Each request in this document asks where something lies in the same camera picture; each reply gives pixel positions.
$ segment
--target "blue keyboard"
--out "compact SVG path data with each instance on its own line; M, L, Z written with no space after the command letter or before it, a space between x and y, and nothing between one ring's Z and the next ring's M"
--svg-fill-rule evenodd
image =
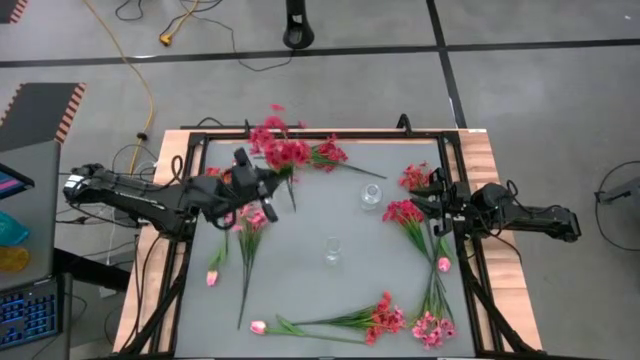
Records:
M0 350L56 335L63 301L56 279L0 293Z

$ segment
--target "floor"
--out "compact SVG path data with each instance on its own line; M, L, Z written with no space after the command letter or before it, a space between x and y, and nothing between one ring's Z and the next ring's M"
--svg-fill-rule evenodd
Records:
M257 122L272 103L287 107L292 122L305 120L313 127L389 127L404 112L415 127L488 129L501 179L518 184L522 202L559 203L580 220L583 236L574 244L517 235L544 348L592 358L630 359L640 353L634 321L640 318L638 253L602 239L593 195L608 170L636 160L640 150L637 1L436 0L440 37L425 1L309 0L316 33L311 48L320 55L294 57L258 73L229 57L216 60L215 54L233 50L229 32L210 22L190 19L171 47L162 46L159 31L184 11L178 0L143 1L144 18L132 22L115 17L121 1L93 3L128 56L144 61L161 55L155 63L136 65L157 104L148 144L156 154L166 129L205 116L229 125ZM135 16L135 3L121 15ZM238 51L280 54L246 60L265 67L287 61L275 52L286 50L283 9L284 0L234 0L200 16L232 26ZM610 46L620 43L607 42L612 39L631 41ZM469 44L484 47L457 46ZM435 52L436 45L442 51ZM348 50L354 47L370 50L354 54ZM413 50L387 53L383 47ZM88 84L62 150L61 171L89 162L109 164L118 149L135 141L147 116L146 94L117 59L98 61L117 58L117 52L81 1L31 0L17 24L0 26L0 48L0 104L8 103L22 82ZM209 60L162 57L183 54L208 54ZM105 65L47 62L60 59ZM450 63L451 71L443 72L443 63L445 69ZM130 159L131 153L123 152L116 167L125 170ZM150 159L143 154L141 161ZM608 184L638 172L628 167ZM59 209L66 209L62 201ZM602 209L605 232L619 244L640 247L636 214L625 200ZM101 251L111 233L109 225L60 226L56 245L78 254ZM133 233L116 229L113 239L115 247L131 241ZM126 260L131 249L123 249L116 257ZM107 326L113 337L122 295L103 300L96 287L81 284L76 292L89 301L89 310L74 329L72 358L106 355L104 318L116 309Z

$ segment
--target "monitor screen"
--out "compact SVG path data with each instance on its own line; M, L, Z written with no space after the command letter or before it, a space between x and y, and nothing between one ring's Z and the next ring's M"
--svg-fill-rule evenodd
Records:
M0 164L0 199L33 187L33 181Z

